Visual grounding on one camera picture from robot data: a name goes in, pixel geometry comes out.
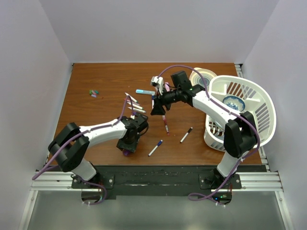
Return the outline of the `purple black highlighter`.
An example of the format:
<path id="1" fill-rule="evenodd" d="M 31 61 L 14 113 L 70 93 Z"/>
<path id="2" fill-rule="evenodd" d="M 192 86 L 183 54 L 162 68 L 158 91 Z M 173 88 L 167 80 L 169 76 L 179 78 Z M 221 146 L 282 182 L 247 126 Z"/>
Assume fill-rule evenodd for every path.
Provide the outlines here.
<path id="1" fill-rule="evenodd" d="M 132 152 L 129 151 L 129 150 L 127 150 L 127 149 L 124 149 L 124 150 L 122 151 L 122 153 L 123 153 L 124 156 L 129 156 Z"/>

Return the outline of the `light blue highlighter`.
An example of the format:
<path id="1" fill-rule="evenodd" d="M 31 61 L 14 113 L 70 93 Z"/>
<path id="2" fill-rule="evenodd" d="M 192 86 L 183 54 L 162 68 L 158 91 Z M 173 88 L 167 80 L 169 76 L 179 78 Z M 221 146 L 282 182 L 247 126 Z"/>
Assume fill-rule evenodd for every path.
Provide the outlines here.
<path id="1" fill-rule="evenodd" d="M 135 92 L 137 94 L 155 95 L 155 91 L 148 91 L 148 90 L 137 89 Z"/>

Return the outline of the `teal tip white marker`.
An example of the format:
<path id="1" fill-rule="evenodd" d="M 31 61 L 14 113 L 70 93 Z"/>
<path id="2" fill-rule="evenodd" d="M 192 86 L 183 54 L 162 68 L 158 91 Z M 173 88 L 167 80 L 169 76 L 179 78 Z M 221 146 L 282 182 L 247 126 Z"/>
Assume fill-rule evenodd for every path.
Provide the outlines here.
<path id="1" fill-rule="evenodd" d="M 128 97 L 128 100 L 130 100 L 131 102 L 134 102 L 134 103 L 139 103 L 134 97 L 132 97 L 130 94 L 124 92 L 125 95 Z"/>

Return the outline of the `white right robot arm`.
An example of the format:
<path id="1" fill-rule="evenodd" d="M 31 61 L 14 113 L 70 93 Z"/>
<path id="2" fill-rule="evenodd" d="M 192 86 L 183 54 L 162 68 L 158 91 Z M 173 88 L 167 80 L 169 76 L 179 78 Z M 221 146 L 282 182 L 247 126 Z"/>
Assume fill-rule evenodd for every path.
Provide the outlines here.
<path id="1" fill-rule="evenodd" d="M 186 72 L 180 71 L 171 76 L 174 87 L 170 91 L 164 88 L 161 76 L 151 79 L 151 85 L 157 90 L 151 115 L 165 115 L 171 104 L 184 102 L 204 112 L 224 131 L 225 153 L 213 171 L 213 184 L 225 188 L 246 154 L 260 144 L 255 120 L 250 112 L 239 113 L 209 95 L 206 86 L 192 85 Z"/>

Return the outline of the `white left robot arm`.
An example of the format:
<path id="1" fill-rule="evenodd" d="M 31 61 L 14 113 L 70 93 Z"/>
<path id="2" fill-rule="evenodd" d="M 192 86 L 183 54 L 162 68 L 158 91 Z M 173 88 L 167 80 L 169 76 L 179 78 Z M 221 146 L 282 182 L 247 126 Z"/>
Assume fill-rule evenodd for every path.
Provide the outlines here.
<path id="1" fill-rule="evenodd" d="M 148 116 L 135 113 L 133 117 L 123 116 L 108 123 L 95 126 L 67 124 L 48 146 L 63 172 L 72 172 L 82 178 L 89 188 L 102 182 L 102 177 L 92 163 L 84 158 L 86 151 L 98 144 L 117 139 L 117 148 L 124 154 L 136 151 L 139 139 L 149 128 Z"/>

